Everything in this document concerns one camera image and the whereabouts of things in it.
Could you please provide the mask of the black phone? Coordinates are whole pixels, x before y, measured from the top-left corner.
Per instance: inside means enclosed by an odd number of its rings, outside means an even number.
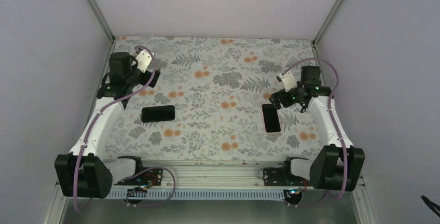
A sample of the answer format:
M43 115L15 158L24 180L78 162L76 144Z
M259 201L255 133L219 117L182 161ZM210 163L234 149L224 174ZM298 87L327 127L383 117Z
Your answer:
M171 121L175 119L175 107L173 105L144 107L141 111L143 123Z

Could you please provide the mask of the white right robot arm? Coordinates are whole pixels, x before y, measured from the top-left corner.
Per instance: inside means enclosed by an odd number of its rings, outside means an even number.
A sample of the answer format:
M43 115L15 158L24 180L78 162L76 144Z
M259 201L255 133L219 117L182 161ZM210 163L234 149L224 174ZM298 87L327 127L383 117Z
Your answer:
M301 178L317 189L353 191L358 182L365 153L356 148L344 132L335 109L332 90L323 86L318 66L303 66L300 80L291 72L283 72L277 80L284 88L269 100L279 110L299 104L308 110L315 122L323 146L314 160L287 158L282 166L282 182L294 186Z

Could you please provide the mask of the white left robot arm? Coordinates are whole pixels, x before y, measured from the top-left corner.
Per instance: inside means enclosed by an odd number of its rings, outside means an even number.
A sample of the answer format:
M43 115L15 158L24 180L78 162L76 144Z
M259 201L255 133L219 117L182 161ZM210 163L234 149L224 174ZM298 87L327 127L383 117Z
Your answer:
M139 157L122 156L104 163L103 156L110 133L128 101L140 85L154 87L160 72L154 54L145 47L137 55L112 53L108 72L97 91L94 110L82 135L66 155L58 155L54 167L62 193L66 197L99 198L109 194L112 185L122 180L138 185L144 179Z

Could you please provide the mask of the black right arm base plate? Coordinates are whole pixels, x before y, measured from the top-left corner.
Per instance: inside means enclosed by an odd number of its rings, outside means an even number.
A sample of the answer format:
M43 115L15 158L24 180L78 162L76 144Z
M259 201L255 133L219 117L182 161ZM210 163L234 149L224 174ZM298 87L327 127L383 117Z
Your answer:
M257 172L257 177L264 182L266 187L275 186L306 186L308 181L302 177L294 176L289 169L282 167L263 167Z

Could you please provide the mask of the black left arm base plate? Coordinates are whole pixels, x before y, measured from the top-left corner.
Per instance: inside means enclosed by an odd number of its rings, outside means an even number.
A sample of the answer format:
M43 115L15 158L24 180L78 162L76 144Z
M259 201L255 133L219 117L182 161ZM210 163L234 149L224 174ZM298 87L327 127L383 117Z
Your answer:
M141 175L128 179L123 180L116 185L129 185L129 186L160 186L161 185L161 179L162 179L163 169L148 169L146 172L142 173Z

